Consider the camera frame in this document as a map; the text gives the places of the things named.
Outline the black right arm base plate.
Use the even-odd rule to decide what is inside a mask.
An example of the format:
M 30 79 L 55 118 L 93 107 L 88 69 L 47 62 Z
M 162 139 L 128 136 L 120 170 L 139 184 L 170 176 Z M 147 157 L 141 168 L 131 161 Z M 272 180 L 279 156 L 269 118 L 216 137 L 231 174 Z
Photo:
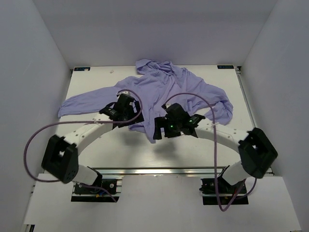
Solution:
M 230 202 L 230 200 L 238 191 L 240 185 L 241 182 L 237 183 L 235 186 L 226 187 L 223 184 L 218 183 L 219 198 L 222 206 L 225 206 Z M 199 191 L 202 196 L 203 205 L 218 205 L 215 193 L 214 178 L 202 178 Z M 249 200 L 246 194 L 247 188 L 246 185 L 243 185 L 241 191 L 232 202 L 232 205 L 248 205 Z

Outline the lavender zip-up hooded jacket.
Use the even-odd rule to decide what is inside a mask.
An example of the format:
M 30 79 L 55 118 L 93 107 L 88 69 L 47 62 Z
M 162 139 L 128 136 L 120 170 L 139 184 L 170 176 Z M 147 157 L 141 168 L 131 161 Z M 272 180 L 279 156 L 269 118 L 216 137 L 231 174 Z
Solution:
M 225 91 L 207 84 L 186 68 L 177 67 L 170 61 L 142 59 L 136 62 L 136 70 L 140 77 L 129 76 L 112 87 L 68 98 L 62 103 L 58 117 L 96 113 L 115 102 L 120 90 L 130 89 L 141 98 L 144 121 L 130 126 L 129 130 L 145 133 L 152 144 L 155 143 L 155 118 L 165 115 L 162 105 L 168 98 L 171 98 L 171 103 L 180 104 L 189 115 L 210 104 L 212 109 L 205 114 L 206 118 L 223 125 L 231 121 L 233 105 Z

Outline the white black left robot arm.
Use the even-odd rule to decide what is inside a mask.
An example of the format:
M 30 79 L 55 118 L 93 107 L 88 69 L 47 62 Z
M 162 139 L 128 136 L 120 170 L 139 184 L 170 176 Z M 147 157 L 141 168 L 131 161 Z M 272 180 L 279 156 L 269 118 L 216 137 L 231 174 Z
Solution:
M 122 92 L 116 102 L 102 108 L 91 121 L 64 136 L 53 135 L 47 144 L 42 168 L 64 184 L 79 183 L 90 192 L 102 187 L 102 174 L 79 164 L 79 155 L 100 136 L 119 127 L 143 122 L 142 102 Z

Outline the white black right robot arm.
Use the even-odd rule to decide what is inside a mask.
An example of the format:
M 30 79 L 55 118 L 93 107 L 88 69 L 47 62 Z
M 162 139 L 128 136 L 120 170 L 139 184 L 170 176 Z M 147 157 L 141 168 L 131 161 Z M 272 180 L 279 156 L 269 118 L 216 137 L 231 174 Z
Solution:
M 259 128 L 242 131 L 221 124 L 215 125 L 206 117 L 189 115 L 178 103 L 166 108 L 166 115 L 154 119 L 154 140 L 189 135 L 212 140 L 240 156 L 240 161 L 227 166 L 218 176 L 218 188 L 225 193 L 248 177 L 261 179 L 278 157 L 275 147 Z

